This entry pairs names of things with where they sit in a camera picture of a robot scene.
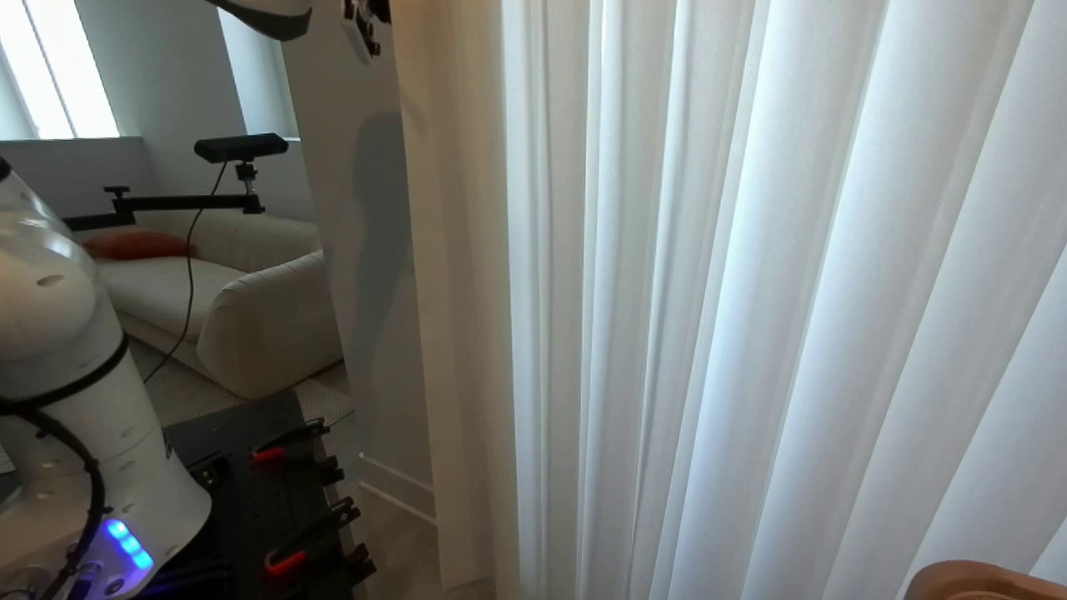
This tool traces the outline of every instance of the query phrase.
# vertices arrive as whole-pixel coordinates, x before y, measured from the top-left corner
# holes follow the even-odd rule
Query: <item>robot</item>
[[[134,596],[209,515],[92,261],[0,155],[0,596]]]

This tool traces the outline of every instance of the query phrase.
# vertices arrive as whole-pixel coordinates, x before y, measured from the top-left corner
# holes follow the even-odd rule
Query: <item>red component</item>
[[[308,551],[294,551],[294,554],[287,554],[287,556],[268,556],[268,576],[270,581],[283,581],[283,576],[290,576],[294,571],[299,571],[302,562],[310,559],[310,554]]]
[[[259,445],[259,449],[252,449],[252,459],[257,459],[257,463],[278,463],[278,459],[283,459],[283,455],[287,455],[283,445]]]

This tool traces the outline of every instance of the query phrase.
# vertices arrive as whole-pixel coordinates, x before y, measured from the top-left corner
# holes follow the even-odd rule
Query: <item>curtain fold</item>
[[[1067,576],[1062,26],[1058,0],[400,0],[431,430],[462,445],[432,455],[444,581]]]

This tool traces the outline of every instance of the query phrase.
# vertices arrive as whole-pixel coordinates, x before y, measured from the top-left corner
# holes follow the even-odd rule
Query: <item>sheer curtain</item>
[[[444,581],[1067,581],[1062,29],[1060,0],[397,0]]]

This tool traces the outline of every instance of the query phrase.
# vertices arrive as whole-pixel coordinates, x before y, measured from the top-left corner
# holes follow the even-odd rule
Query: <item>white cushion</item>
[[[241,269],[192,261],[192,316],[188,340],[199,336],[199,322],[209,313],[209,302],[220,290],[238,279]],[[138,313],[139,322],[161,328],[165,334],[179,334],[188,321],[189,300],[189,276],[183,255],[161,255],[161,261],[102,261],[99,279],[109,293],[109,302],[120,313]]]

